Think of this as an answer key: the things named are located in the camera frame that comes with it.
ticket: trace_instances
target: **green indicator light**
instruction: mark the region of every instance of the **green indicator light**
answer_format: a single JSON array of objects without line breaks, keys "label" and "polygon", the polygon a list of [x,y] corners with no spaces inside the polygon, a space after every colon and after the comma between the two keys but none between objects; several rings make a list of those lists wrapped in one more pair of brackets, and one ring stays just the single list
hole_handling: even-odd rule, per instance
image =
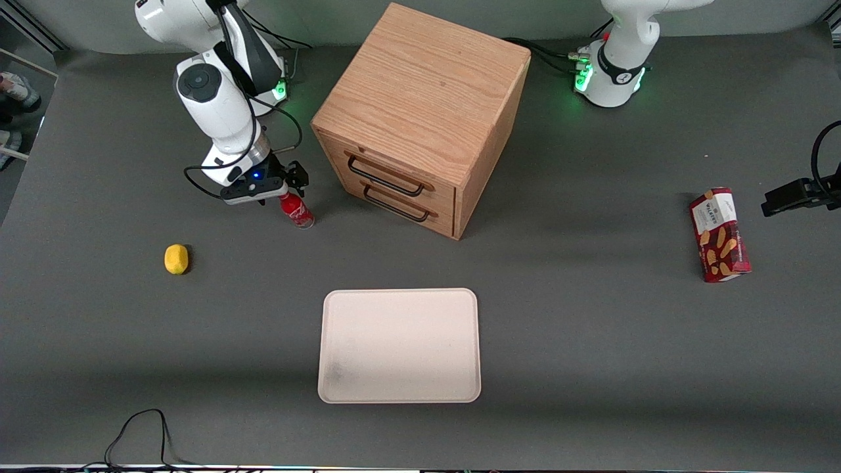
[{"label": "green indicator light", "polygon": [[579,77],[575,80],[575,88],[579,90],[579,92],[584,92],[587,90],[587,86],[590,85],[590,79],[593,77],[593,67],[588,65],[586,69],[579,72],[582,77]]},{"label": "green indicator light", "polygon": [[637,79],[637,85],[633,86],[633,91],[634,92],[639,90],[639,87],[641,85],[643,85],[643,76],[644,75],[645,75],[645,67],[643,67],[643,70],[639,73],[639,78]]},{"label": "green indicator light", "polygon": [[272,89],[272,95],[279,101],[284,100],[286,98],[286,80],[280,79],[278,85]]}]

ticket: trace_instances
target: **red snack box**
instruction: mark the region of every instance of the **red snack box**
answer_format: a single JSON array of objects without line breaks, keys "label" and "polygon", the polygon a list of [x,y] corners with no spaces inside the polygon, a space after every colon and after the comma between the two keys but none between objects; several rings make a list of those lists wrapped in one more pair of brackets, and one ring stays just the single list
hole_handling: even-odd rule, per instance
[{"label": "red snack box", "polygon": [[690,204],[689,211],[704,266],[704,280],[723,283],[750,273],[750,261],[738,231],[733,192],[726,187],[708,190]]}]

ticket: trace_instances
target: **drawer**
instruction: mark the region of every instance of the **drawer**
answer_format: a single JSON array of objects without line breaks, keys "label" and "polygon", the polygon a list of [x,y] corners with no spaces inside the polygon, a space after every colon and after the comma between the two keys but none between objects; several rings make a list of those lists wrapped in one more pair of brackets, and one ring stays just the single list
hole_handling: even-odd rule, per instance
[{"label": "drawer", "polygon": [[363,179],[421,207],[452,213],[456,193],[453,186],[399,170],[387,163],[387,158],[361,146],[329,136],[322,136],[321,143],[345,189]]},{"label": "drawer", "polygon": [[352,186],[347,188],[347,192],[406,220],[452,237],[452,209],[436,210],[423,207],[405,198],[404,195],[396,194],[363,179],[357,179]]}]

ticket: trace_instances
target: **wooden cabinet top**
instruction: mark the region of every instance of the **wooden cabinet top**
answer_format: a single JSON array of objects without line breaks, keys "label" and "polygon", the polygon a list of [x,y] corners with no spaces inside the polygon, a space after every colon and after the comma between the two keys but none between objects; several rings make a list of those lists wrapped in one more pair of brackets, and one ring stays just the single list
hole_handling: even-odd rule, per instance
[{"label": "wooden cabinet top", "polygon": [[530,52],[391,3],[313,126],[447,180],[466,181]]}]

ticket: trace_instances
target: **lemon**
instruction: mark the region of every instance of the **lemon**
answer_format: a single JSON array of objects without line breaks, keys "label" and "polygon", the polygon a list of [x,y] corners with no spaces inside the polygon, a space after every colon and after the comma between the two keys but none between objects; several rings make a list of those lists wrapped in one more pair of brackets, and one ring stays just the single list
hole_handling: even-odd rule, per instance
[{"label": "lemon", "polygon": [[187,247],[183,245],[171,245],[163,255],[163,265],[172,274],[184,274],[189,261]]}]

